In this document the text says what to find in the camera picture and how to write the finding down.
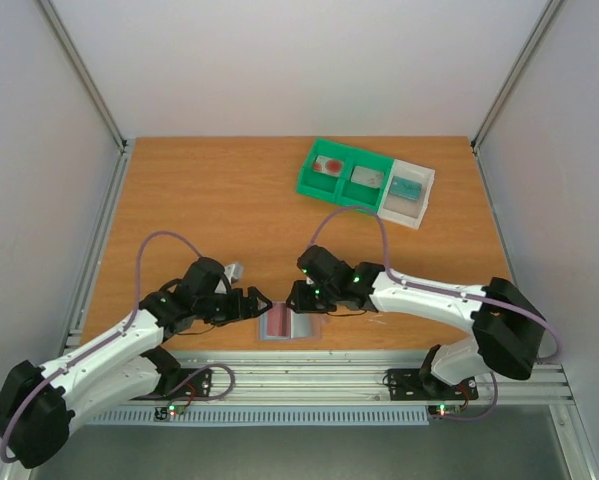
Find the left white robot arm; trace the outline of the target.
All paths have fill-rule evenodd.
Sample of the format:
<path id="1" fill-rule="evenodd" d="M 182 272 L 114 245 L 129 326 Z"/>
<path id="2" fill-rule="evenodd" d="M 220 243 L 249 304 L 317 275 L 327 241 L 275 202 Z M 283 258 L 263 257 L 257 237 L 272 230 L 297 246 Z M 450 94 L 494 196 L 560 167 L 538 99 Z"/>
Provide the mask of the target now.
<path id="1" fill-rule="evenodd" d="M 219 328 L 273 306 L 255 287 L 234 287 L 240 270 L 202 257 L 90 342 L 38 366 L 13 367 L 0 391 L 2 461 L 35 468 L 97 415 L 130 400 L 171 399 L 186 388 L 190 379 L 165 342 L 195 321 Z"/>

